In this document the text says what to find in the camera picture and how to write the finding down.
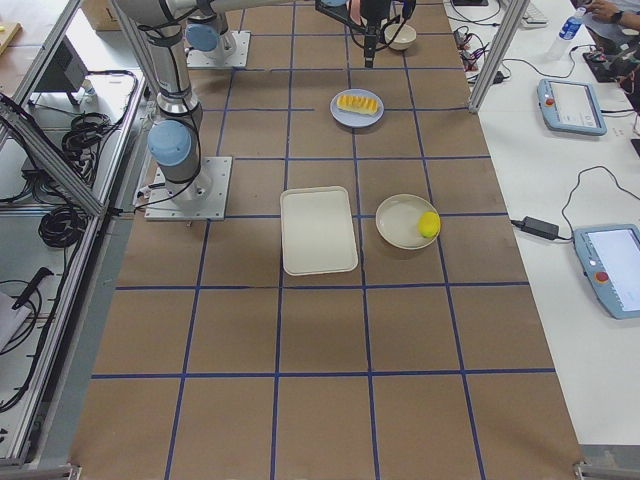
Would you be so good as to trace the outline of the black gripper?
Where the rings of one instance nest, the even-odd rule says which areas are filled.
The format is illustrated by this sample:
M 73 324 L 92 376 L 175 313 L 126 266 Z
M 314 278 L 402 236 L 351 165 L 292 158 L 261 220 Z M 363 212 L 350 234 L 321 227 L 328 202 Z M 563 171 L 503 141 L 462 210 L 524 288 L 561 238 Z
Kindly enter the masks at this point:
M 360 18 L 366 21 L 367 27 L 380 29 L 382 22 L 386 24 L 399 23 L 404 25 L 409 20 L 415 10 L 415 2 L 411 0 L 402 1 L 400 20 L 391 20 L 391 0 L 362 0 L 360 2 Z M 363 57 L 365 68 L 373 68 L 376 54 L 376 35 L 365 35 L 363 37 Z

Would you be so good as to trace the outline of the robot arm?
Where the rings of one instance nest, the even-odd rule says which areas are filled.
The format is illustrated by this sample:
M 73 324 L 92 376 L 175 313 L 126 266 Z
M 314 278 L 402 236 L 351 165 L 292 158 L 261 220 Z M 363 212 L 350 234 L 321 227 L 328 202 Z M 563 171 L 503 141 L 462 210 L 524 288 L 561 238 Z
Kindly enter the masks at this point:
M 288 1 L 113 1 L 116 9 L 146 39 L 152 72 L 159 86 L 160 120 L 147 137 L 148 150 L 165 178 L 168 197 L 178 203 L 199 200 L 212 190 L 204 173 L 200 146 L 202 106 L 192 91 L 187 54 L 183 46 L 185 25 L 188 43 L 195 50 L 220 51 L 227 38 L 226 13 Z M 372 68 L 376 52 L 389 47 L 385 34 L 391 25 L 404 26 L 416 1 L 401 1 L 402 13 L 391 17 L 392 1 L 314 1 L 316 11 L 364 36 L 365 67 Z
M 229 56 L 236 50 L 236 41 L 224 13 L 189 17 L 185 39 L 191 47 L 210 57 Z

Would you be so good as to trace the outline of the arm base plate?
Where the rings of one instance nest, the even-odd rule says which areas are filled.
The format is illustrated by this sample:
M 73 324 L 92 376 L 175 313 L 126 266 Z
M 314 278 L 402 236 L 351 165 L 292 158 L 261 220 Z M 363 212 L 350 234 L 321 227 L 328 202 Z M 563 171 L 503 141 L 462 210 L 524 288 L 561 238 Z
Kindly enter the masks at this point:
M 217 48 L 211 52 L 191 49 L 187 55 L 189 69 L 243 69 L 246 67 L 251 32 L 230 30 L 220 38 Z
M 232 158 L 204 157 L 195 180 L 186 187 L 165 181 L 160 167 L 156 168 L 155 183 L 163 186 L 150 193 L 150 206 L 144 217 L 150 221 L 199 221 L 225 219 L 231 178 Z

